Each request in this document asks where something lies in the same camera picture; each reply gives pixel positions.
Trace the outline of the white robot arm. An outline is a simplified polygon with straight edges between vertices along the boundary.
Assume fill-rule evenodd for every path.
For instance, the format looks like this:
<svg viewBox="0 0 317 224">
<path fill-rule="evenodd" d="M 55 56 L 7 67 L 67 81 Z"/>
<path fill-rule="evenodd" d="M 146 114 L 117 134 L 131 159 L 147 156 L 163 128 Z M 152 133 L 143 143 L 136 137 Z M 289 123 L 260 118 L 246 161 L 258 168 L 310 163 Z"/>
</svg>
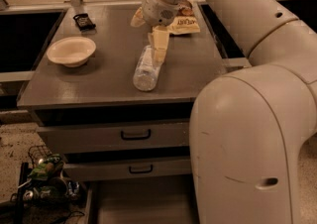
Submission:
<svg viewBox="0 0 317 224">
<path fill-rule="evenodd" d="M 180 0 L 143 0 L 167 26 Z M 189 146 L 200 224 L 300 224 L 298 156 L 317 126 L 316 34 L 275 0 L 205 0 L 249 60 L 197 96 Z"/>
</svg>

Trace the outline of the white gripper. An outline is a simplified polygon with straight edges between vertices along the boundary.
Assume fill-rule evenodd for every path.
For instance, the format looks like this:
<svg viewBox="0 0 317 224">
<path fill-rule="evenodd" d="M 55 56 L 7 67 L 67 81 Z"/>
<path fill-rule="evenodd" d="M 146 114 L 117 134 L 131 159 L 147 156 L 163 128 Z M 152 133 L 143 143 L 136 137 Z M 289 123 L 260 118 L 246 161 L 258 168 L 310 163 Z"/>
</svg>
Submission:
<svg viewBox="0 0 317 224">
<path fill-rule="evenodd" d="M 148 33 L 148 39 L 155 63 L 164 63 L 169 42 L 169 32 L 164 26 L 173 22 L 177 12 L 177 4 L 162 0 L 143 0 L 142 7 L 137 9 L 131 20 L 132 27 L 141 27 L 145 22 L 153 26 L 152 31 Z"/>
</svg>

